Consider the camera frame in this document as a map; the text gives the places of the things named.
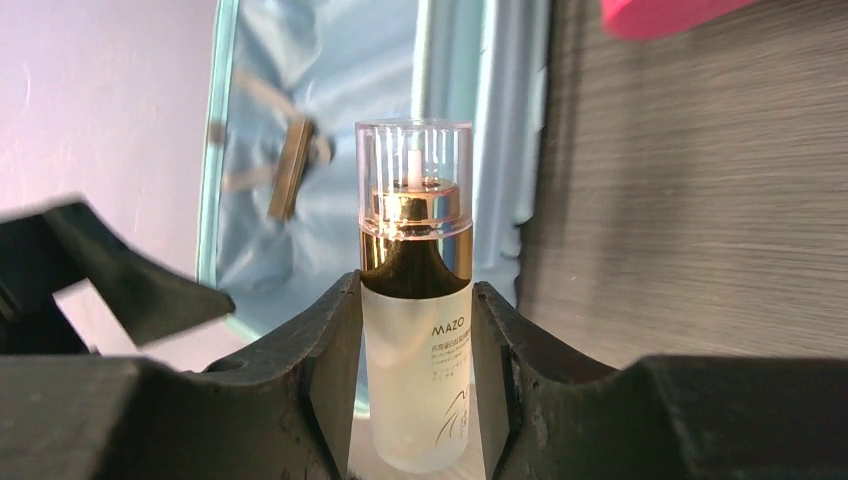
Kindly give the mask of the black and pink drawer box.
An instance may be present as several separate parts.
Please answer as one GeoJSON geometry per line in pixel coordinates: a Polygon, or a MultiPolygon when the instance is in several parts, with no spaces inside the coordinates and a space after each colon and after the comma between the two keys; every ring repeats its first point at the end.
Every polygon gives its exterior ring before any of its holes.
{"type": "Polygon", "coordinates": [[[624,40],[678,34],[754,3],[754,0],[601,0],[601,23],[624,40]]]}

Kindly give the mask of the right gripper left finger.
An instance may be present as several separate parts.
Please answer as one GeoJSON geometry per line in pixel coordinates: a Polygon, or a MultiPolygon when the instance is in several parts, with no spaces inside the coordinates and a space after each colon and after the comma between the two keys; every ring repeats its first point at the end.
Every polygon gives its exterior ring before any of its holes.
{"type": "Polygon", "coordinates": [[[341,479],[360,278],[205,371],[143,357],[5,356],[5,479],[341,479]]]}

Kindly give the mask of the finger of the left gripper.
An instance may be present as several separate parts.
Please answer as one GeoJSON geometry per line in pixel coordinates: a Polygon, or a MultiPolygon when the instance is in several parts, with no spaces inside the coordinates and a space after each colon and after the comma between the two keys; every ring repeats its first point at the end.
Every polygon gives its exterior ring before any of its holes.
{"type": "Polygon", "coordinates": [[[85,354],[55,294],[89,281],[144,345],[235,310],[231,297],[151,261],[82,200],[1,221],[1,352],[85,354]]]}

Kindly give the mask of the light blue hard-shell suitcase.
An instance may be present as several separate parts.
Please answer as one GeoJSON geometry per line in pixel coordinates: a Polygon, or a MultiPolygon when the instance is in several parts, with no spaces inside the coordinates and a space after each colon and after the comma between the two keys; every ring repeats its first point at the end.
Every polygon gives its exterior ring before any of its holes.
{"type": "Polygon", "coordinates": [[[360,260],[375,191],[443,177],[440,247],[470,219],[473,278],[517,298],[547,87],[548,1],[223,1],[217,8],[197,272],[254,341],[360,260]]]}

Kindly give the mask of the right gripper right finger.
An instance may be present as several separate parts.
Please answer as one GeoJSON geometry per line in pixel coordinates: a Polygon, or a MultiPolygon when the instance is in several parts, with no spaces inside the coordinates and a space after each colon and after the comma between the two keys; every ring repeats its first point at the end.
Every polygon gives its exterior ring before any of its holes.
{"type": "Polygon", "coordinates": [[[473,289],[489,479],[843,479],[843,359],[653,355],[618,370],[473,289]]]}

